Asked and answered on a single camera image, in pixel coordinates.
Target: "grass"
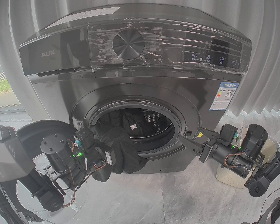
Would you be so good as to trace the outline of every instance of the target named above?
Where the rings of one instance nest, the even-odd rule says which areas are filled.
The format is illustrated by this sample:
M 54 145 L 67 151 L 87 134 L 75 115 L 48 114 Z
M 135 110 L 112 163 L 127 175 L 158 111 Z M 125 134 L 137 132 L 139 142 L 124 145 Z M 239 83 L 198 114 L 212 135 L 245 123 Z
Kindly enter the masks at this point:
M 7 79 L 0 80 L 0 92 L 3 90 L 11 89 L 10 84 L 8 83 Z

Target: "gray washing machine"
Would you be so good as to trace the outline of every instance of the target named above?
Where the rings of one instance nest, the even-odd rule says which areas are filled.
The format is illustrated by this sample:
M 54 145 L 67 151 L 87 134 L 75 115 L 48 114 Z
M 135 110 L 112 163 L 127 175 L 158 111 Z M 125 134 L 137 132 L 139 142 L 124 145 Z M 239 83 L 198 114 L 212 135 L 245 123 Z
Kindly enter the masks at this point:
M 197 127 L 215 129 L 247 72 L 251 47 L 196 9 L 122 4 L 56 21 L 23 43 L 20 57 L 54 120 L 79 129 L 117 110 L 145 117 L 153 132 L 130 136 L 149 158 L 139 173 L 160 173 L 192 161 L 178 136 L 207 140 Z

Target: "control panel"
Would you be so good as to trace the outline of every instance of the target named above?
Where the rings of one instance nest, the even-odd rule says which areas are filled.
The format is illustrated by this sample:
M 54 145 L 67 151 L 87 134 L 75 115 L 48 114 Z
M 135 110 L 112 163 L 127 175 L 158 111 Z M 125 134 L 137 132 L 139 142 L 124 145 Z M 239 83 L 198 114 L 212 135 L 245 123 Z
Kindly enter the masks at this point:
M 214 29 L 176 23 L 115 21 L 88 25 L 92 68 L 107 64 L 210 67 L 244 72 L 250 43 Z
M 242 43 L 222 35 L 186 30 L 184 62 L 239 69 Z

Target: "aux logo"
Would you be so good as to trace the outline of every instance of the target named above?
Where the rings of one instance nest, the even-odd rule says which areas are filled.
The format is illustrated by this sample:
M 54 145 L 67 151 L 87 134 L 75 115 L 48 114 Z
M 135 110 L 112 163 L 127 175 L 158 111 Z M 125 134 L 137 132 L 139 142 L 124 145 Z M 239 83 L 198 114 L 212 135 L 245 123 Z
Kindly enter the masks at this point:
M 46 57 L 46 56 L 50 56 L 50 55 L 53 55 L 53 54 L 55 54 L 55 53 L 54 53 L 54 50 L 49 51 L 49 52 L 45 52 L 45 53 L 42 53 L 41 58 L 42 58 L 42 57 Z

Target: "sticker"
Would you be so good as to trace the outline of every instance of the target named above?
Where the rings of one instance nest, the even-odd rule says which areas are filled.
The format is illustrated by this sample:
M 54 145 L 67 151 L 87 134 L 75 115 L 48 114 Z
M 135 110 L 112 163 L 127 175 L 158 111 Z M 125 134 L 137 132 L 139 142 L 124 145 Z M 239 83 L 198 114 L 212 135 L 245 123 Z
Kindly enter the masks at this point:
M 133 130 L 134 128 L 137 128 L 137 127 L 136 127 L 136 124 L 133 124 L 133 125 L 131 125 L 130 127 L 131 127 L 132 130 Z
M 49 25 L 45 29 L 48 29 L 50 27 L 53 27 L 53 26 L 56 26 L 56 25 L 59 25 L 59 24 L 62 24 L 62 23 L 74 21 L 74 20 L 77 20 L 77 19 L 83 19 L 83 18 L 92 17 L 92 16 L 101 16 L 101 15 L 113 14 L 119 8 L 120 7 L 110 7 L 110 8 L 94 9 L 94 10 L 90 10 L 90 11 L 85 11 L 85 12 L 79 12 L 79 13 L 71 14 L 71 15 L 64 16 L 63 18 L 57 20 L 56 22 L 54 22 L 53 24 Z
M 87 170 L 87 158 L 85 158 L 85 170 Z
M 221 82 L 216 97 L 209 110 L 226 110 L 238 85 L 238 83 Z
M 105 154 L 106 154 L 106 158 L 107 158 L 107 163 L 110 164 L 110 165 L 113 165 L 110 154 L 106 151 L 105 151 Z

